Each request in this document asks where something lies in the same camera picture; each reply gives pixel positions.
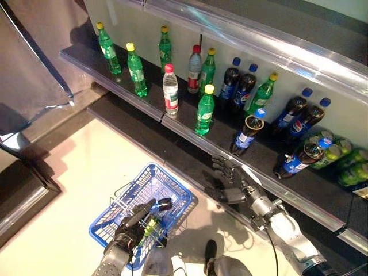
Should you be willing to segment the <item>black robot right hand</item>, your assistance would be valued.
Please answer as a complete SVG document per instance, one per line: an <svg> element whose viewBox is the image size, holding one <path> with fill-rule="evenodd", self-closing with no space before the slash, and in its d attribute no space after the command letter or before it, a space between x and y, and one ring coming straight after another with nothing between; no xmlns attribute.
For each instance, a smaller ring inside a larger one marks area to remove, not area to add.
<svg viewBox="0 0 368 276"><path fill-rule="evenodd" d="M242 167L222 156L212 156L212 167L220 187L206 187L205 193L217 202L229 205L246 202L251 206L255 200L266 196L262 185Z"/></svg>

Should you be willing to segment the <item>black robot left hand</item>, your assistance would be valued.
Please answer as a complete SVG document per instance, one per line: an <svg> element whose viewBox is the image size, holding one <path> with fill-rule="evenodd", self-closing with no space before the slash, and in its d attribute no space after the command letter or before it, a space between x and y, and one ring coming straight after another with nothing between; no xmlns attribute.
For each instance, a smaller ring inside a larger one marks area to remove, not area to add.
<svg viewBox="0 0 368 276"><path fill-rule="evenodd" d="M113 243L132 251L144 236L148 225L145 220L155 204L156 199L151 199L144 204L135 205L116 229Z"/></svg>

